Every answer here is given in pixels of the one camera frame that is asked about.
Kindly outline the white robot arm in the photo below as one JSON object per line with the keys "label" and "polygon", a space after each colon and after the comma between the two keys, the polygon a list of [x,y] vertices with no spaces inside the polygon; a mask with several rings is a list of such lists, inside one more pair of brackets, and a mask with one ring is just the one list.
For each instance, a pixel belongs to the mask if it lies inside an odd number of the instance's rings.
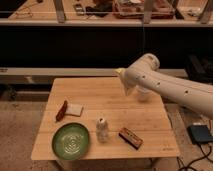
{"label": "white robot arm", "polygon": [[144,87],[192,111],[213,119],[213,86],[158,72],[159,59],[146,53],[127,68],[115,70],[129,95],[133,89]]}

